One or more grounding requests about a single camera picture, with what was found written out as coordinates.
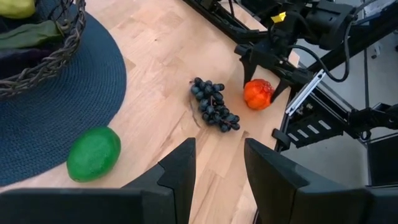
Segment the blue round mat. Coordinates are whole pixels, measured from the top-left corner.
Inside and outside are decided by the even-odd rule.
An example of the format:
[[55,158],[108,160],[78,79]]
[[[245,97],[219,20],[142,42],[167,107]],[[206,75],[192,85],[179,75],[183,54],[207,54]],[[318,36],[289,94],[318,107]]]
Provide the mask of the blue round mat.
[[0,186],[66,161],[84,131],[106,126],[126,92],[126,68],[109,32],[86,15],[77,54],[62,73],[0,101]]

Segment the green fruit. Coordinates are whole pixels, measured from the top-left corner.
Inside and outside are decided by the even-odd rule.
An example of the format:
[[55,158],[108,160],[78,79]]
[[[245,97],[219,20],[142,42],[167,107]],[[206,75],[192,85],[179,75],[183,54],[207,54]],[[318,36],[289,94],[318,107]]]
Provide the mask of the green fruit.
[[10,19],[25,19],[35,13],[34,0],[0,0],[0,15]]
[[69,176],[88,182],[106,175],[120,155],[120,138],[108,127],[93,128],[74,143],[67,160]]

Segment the green lime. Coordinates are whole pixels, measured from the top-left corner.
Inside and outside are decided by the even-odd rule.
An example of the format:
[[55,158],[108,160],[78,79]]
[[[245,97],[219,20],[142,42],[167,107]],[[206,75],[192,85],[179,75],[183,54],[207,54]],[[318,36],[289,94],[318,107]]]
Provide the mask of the green lime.
[[70,149],[67,160],[69,176],[76,182],[88,182],[106,175],[120,155],[119,136],[108,127],[83,133]]

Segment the grape bunch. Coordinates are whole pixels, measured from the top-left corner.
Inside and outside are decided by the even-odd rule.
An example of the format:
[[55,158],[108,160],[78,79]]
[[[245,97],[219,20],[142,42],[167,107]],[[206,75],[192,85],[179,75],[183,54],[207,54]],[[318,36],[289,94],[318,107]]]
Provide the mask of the grape bunch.
[[191,87],[191,93],[199,102],[201,118],[208,125],[217,125],[223,133],[241,128],[239,116],[232,114],[225,106],[224,96],[220,93],[224,89],[223,84],[213,84],[209,80],[204,82],[199,77],[194,79]]

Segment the wooden countertop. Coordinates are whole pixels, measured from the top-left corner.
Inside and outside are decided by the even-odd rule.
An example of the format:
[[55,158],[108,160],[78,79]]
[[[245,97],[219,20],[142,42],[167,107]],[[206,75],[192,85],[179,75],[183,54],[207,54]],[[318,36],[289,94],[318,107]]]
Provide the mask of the wooden countertop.
[[[0,191],[20,187],[119,188],[186,138],[196,137],[197,177],[190,223],[251,223],[256,204],[244,167],[244,139],[255,138],[275,147],[271,132],[280,128],[290,90],[266,110],[250,110],[243,101],[243,66],[233,52],[236,44],[182,0],[86,2],[86,10],[116,39],[126,63],[126,96],[109,125],[122,140],[118,163],[106,177],[87,184],[70,180],[62,164]],[[248,27],[264,30],[239,6],[234,9]],[[296,54],[290,57],[294,64],[298,59]],[[196,102],[190,100],[188,83],[194,77],[225,84],[226,105],[241,117],[239,131],[224,134],[202,122]],[[274,87],[279,82],[261,67],[254,77],[268,80]]]

